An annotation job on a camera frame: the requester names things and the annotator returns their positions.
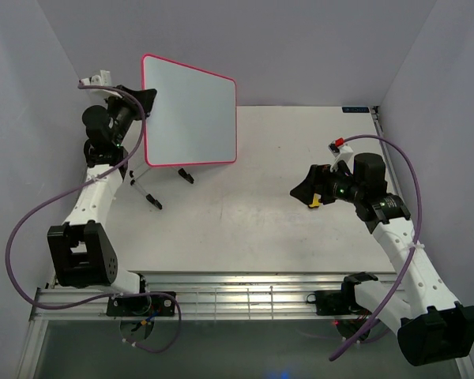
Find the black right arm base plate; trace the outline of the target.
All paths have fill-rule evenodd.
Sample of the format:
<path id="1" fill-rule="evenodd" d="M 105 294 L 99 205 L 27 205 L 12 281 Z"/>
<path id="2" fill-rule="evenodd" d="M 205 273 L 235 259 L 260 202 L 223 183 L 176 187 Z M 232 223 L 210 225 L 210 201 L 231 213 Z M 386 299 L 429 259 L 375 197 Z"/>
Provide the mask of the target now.
<path id="1" fill-rule="evenodd" d="M 341 290 L 313 291 L 306 296 L 306 304 L 314 305 L 318 316 L 352 315 L 363 310 L 363 307 L 347 302 Z"/>

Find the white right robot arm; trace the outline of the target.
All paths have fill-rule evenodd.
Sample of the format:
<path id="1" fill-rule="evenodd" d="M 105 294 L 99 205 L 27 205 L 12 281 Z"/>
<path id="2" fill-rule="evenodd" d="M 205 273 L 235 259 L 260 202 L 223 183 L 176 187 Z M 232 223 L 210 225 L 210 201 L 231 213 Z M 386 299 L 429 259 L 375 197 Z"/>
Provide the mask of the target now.
<path id="1" fill-rule="evenodd" d="M 380 155 L 360 153 L 352 168 L 344 161 L 313 165 L 290 194 L 310 208 L 337 200 L 354 205 L 397 271 L 404 298 L 391 295 L 374 274 L 345 277 L 340 301 L 346 311 L 371 311 L 397 336 L 403 356 L 413 366 L 468 356 L 474 343 L 474 306 L 460 303 L 423 245 L 415 242 L 411 214 L 402 199 L 387 190 Z"/>

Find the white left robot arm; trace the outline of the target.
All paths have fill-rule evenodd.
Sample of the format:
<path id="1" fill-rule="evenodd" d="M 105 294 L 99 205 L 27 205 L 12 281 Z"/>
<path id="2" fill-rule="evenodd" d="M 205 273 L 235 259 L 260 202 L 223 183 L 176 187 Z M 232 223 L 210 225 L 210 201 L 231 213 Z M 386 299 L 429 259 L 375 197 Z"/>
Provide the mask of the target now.
<path id="1" fill-rule="evenodd" d="M 119 85 L 105 105 L 82 115 L 87 141 L 83 147 L 87 185 L 63 224 L 50 227 L 47 241 L 58 282 L 64 287 L 98 287 L 126 294 L 125 307 L 134 315 L 147 313 L 152 297 L 140 275 L 119 267 L 105 231 L 111 203 L 123 184 L 129 153 L 122 141 L 135 121 L 148 117 L 155 89 L 134 91 Z"/>

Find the pink framed whiteboard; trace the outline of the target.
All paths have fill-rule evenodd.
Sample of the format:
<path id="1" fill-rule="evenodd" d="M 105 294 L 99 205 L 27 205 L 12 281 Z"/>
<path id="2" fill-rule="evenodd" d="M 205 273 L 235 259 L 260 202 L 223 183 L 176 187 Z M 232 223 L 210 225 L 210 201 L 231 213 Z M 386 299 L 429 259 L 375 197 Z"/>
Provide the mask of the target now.
<path id="1" fill-rule="evenodd" d="M 150 167 L 236 161 L 237 91 L 232 78 L 144 54 L 141 84 L 144 90 L 157 90 L 144 133 Z"/>

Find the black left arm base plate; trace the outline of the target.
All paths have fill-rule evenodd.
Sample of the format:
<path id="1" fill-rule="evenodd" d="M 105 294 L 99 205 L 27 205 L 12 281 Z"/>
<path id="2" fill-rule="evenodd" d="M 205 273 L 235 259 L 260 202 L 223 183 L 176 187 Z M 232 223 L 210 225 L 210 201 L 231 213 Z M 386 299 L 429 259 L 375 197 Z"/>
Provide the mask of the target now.
<path id="1" fill-rule="evenodd" d="M 107 302 L 108 317 L 172 317 L 175 305 L 164 295 L 150 295 L 137 298 L 111 298 Z"/>

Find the yellow whiteboard eraser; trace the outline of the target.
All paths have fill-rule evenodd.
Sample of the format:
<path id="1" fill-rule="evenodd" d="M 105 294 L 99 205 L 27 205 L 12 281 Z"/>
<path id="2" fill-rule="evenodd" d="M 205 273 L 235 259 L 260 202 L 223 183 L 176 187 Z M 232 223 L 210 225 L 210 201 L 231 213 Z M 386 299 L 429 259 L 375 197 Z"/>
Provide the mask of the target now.
<path id="1" fill-rule="evenodd" d="M 320 207 L 320 201 L 319 201 L 319 196 L 317 194 L 315 194 L 313 196 L 313 199 L 311 201 L 311 203 L 308 205 L 309 208 L 319 208 Z"/>

